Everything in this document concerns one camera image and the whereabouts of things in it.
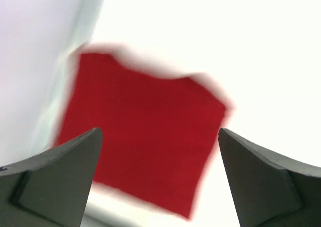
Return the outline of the red t-shirt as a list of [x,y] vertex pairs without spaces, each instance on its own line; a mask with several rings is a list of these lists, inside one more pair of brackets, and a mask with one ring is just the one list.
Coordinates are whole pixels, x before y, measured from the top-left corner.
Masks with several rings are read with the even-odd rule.
[[100,128],[94,182],[190,219],[231,100],[205,74],[169,76],[121,47],[82,47],[71,58],[55,144]]

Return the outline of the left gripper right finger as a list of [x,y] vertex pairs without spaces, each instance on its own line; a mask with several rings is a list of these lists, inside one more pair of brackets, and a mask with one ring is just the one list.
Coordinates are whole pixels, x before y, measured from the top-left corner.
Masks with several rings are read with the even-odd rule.
[[241,226],[320,226],[320,168],[259,146],[229,129],[218,134]]

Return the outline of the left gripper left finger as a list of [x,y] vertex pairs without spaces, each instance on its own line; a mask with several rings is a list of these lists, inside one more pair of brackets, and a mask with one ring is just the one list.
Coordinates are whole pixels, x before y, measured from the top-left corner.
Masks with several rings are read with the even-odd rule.
[[103,133],[93,128],[1,167],[1,226],[80,226]]

